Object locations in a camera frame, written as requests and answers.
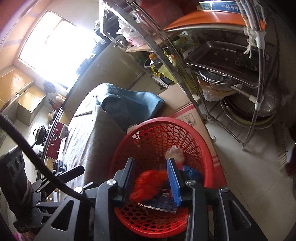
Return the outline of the blue plastic bag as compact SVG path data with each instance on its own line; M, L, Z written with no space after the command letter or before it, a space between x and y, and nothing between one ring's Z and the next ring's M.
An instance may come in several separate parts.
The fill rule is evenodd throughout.
M201 183L202 185L204 184L204 178L198 170L196 170L190 166L184 165L183 171L185 171L185 173L187 174L189 179L195 180L195 181Z

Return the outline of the white tissue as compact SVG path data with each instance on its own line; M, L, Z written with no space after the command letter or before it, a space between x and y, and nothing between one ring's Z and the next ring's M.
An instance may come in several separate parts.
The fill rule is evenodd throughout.
M183 165L185 162L184 152L177 146L171 146L169 149L167 149L165 152L165 158L166 160L173 158L178 165Z

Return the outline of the red mesh net ball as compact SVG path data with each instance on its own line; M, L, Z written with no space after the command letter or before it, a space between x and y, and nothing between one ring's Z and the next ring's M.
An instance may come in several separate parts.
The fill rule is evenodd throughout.
M129 200L133 203L140 203L152 199L167 180L166 170L144 171L136 178Z

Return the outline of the metal kitchen shelf rack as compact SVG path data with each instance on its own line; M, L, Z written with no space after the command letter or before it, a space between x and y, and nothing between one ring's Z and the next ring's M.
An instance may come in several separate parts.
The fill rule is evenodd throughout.
M279 52L265 41L259 1L100 1L100 32L114 21L135 51L156 54L189 99L220 102L247 131L245 139L233 135L243 147L273 124L279 97L268 86Z

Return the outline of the dark red built-in oven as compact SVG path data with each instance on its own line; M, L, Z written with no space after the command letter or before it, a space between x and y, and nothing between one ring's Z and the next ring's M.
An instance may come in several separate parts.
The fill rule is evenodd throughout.
M62 133L62 128L64 124L58 121L53 127L53 133L50 135L49 144L46 150L46 157L57 160L60 150L60 145L62 139L60 138L60 134Z

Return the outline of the black wok with lid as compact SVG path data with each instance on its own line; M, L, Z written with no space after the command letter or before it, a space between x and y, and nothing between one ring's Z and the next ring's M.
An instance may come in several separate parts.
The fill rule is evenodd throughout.
M33 135L35 136L35 142L32 144L32 147L35 145L41 145L43 143L44 137L46 134L45 126L40 126L38 129L34 129Z

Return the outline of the grey tablecloth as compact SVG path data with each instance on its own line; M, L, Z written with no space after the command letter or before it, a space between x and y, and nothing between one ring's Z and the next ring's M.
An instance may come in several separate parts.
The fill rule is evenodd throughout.
M153 118L165 101L151 92L138 92L103 83L81 102L62 140L58 159L67 170L84 167L84 173L69 181L74 189L109 178L110 164L127 130Z

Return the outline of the red plastic mesh basket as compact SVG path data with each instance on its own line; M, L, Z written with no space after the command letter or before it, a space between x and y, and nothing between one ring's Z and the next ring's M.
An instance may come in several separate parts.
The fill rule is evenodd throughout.
M204 186L213 188L214 167L205 140L189 124L167 117L144 121L122 139L114 152L109 176L123 169L128 158L134 158L135 177L147 170L161 171L166 166L165 152L172 146L184 152L185 165L201 172ZM124 226L143 237L167 238L187 227L188 209L183 207L168 213L127 202L114 212Z

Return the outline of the brown cardboard box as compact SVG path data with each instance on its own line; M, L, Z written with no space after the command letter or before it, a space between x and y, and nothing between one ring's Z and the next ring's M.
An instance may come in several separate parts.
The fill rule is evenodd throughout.
M196 131L206 142L213 161L214 189L219 189L221 187L227 186L219 157L214 148L213 140L210 137L200 114L198 114L197 110L188 99L187 95L183 92L179 85L173 85L167 90L160 93L159 97L165 101L161 110L158 112L159 116L177 118L186 122L194 129L196 129Z

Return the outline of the metal baking tray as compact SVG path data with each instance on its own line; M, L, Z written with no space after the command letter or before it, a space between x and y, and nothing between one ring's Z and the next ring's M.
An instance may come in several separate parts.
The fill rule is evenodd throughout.
M208 41L185 57L185 63L216 71L256 88L259 79L259 53L257 49L252 49L249 58L244 52L245 47L238 44Z

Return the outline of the pink white plastic bag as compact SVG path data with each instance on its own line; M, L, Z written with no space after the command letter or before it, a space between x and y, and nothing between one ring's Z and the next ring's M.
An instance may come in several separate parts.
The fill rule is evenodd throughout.
M118 19L118 27L117 30L118 35L123 35L123 37L133 46L141 47L145 44L144 39L141 35L135 32L128 24L126 24L121 19Z

